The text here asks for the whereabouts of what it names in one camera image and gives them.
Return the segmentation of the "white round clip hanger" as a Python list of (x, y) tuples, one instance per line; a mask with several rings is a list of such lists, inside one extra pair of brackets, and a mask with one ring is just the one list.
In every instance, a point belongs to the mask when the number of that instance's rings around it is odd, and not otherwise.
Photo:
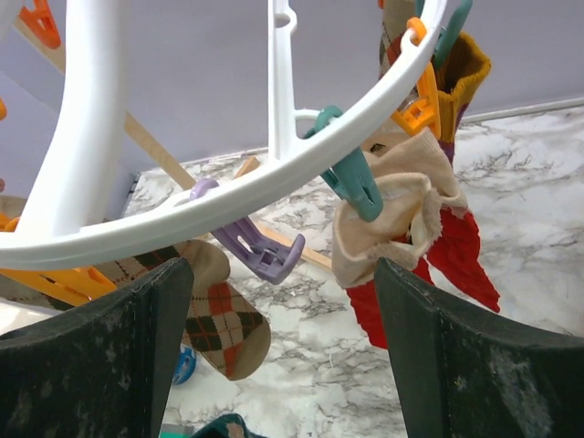
[[(57, 270), (132, 256), (201, 235), (267, 206), (342, 160), (400, 105), (428, 67), (447, 4), (428, 1), (401, 55), (370, 89), (372, 1), (58, 1), (57, 70), (1, 4), (1, 172), (28, 200), (1, 265)], [(178, 161), (263, 147), (257, 171), (201, 198), (173, 195), (113, 219), (132, 116)]]

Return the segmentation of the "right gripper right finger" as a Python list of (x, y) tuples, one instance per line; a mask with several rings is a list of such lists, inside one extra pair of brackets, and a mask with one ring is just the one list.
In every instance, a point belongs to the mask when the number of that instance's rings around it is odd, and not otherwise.
[(582, 436), (582, 338), (500, 317), (389, 259), (374, 283), (409, 436)]

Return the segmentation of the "yellow orange clothespin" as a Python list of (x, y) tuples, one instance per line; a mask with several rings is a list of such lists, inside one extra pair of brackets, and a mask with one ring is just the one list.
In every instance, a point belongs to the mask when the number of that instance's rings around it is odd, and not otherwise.
[(2, 276), (74, 307), (115, 290), (119, 273), (114, 262), (52, 271), (1, 268)]

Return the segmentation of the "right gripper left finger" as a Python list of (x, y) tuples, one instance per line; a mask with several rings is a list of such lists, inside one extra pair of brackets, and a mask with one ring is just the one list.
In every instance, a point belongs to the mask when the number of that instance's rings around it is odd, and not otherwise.
[(2, 335), (2, 436), (158, 436), (192, 289), (192, 269), (175, 258)]

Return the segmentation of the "red beige reindeer sock front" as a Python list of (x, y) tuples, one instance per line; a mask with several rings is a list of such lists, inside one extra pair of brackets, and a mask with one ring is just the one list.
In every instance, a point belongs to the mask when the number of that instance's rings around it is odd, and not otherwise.
[(434, 266), (455, 287), (494, 312), (500, 295), (480, 265), (479, 228), (451, 163), (433, 133), (378, 130), (361, 148), (381, 193), (382, 211), (359, 218), (346, 202), (333, 222), (332, 271), (370, 344), (387, 346), (373, 275), (388, 258), (430, 282)]

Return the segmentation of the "wooden hanger rack frame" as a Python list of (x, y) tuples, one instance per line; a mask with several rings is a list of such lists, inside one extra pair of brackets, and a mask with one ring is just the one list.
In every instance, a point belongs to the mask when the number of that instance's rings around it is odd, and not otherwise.
[[(66, 55), (64, 46), (58, 49), (47, 48), (20, 18), (14, 21), (13, 26), (59, 72), (65, 73)], [(191, 189), (194, 186), (195, 179), (129, 112), (126, 112), (124, 130), (180, 187)], [(331, 259), (310, 249), (307, 245), (302, 252), (301, 259), (314, 266), (331, 271)]]

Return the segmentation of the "teal clothespin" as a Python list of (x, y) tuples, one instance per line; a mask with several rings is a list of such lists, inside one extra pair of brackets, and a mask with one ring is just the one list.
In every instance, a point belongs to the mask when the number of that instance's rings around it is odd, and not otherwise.
[(322, 110), (295, 109), (293, 114), (296, 121), (313, 120), (313, 126), (301, 137), (303, 141), (330, 128), (322, 142), (313, 146), (324, 146), (326, 152), (339, 160), (328, 168), (321, 165), (320, 178), (352, 206), (360, 219), (369, 223), (377, 219), (383, 210), (383, 200), (363, 151), (357, 145), (357, 137), (349, 132), (356, 121), (335, 105)]

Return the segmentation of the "purple yellow striped sock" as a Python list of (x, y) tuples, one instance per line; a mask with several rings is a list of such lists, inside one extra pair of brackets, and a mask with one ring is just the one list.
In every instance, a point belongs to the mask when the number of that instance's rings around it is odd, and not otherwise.
[(461, 118), (490, 70), (490, 58), (465, 32), (459, 34), (442, 66), (435, 69), (441, 122), (438, 141), (450, 163)]

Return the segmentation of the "dark teal sock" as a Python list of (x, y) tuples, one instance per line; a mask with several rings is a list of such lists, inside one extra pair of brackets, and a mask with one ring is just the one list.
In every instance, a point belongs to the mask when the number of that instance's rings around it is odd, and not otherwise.
[(253, 433), (244, 419), (236, 413), (227, 413), (207, 423), (192, 438), (265, 438)]

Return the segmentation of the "beige argyle sock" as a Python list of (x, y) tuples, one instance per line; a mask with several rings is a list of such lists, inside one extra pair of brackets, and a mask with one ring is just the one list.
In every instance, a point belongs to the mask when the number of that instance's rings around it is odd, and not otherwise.
[(193, 239), (97, 269), (122, 287), (175, 257), (186, 259), (194, 274), (182, 342), (228, 380), (249, 377), (266, 358), (271, 330), (267, 319), (228, 282), (231, 267), (221, 249)]
[(401, 39), (407, 21), (414, 17), (414, 0), (379, 0), (382, 10), (381, 41), (379, 49), (379, 78), (389, 70), (401, 53)]

